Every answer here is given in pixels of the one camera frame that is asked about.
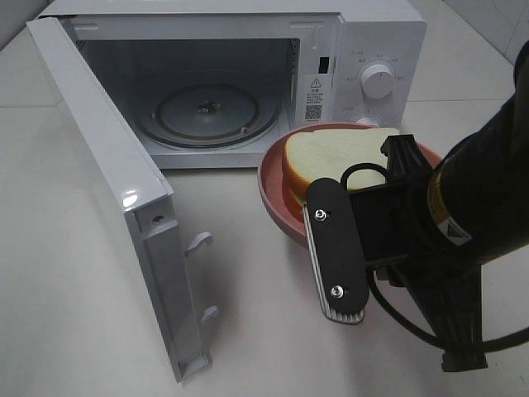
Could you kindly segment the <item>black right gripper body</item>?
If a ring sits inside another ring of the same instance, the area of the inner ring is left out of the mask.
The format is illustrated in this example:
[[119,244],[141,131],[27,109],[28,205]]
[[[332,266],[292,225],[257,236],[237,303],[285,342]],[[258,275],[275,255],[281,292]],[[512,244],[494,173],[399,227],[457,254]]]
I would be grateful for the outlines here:
[[342,174],[380,175],[363,189],[343,194],[348,209],[343,289],[367,289],[367,276],[386,270],[397,285],[423,289],[480,289],[481,272],[448,252],[427,208],[430,165],[400,169],[352,165]]

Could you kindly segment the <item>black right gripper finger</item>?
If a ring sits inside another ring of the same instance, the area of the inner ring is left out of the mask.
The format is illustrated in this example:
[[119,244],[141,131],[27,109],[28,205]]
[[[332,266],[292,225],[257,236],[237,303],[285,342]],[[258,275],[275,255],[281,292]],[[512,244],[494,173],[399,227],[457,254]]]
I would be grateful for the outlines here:
[[387,158],[388,182],[422,180],[433,172],[433,167],[411,134],[388,136],[380,151]]
[[346,189],[329,178],[310,183],[303,222],[324,317],[346,325],[361,323],[369,299],[367,261]]

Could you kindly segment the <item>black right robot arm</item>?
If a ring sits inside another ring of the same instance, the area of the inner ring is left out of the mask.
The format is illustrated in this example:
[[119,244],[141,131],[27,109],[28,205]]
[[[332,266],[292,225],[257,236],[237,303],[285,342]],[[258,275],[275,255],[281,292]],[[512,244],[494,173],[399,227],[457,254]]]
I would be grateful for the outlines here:
[[356,324],[384,275],[431,325],[481,321],[481,266],[528,243],[528,50],[515,92],[478,132],[431,165],[413,136],[390,136],[386,165],[320,178],[303,208],[324,315]]

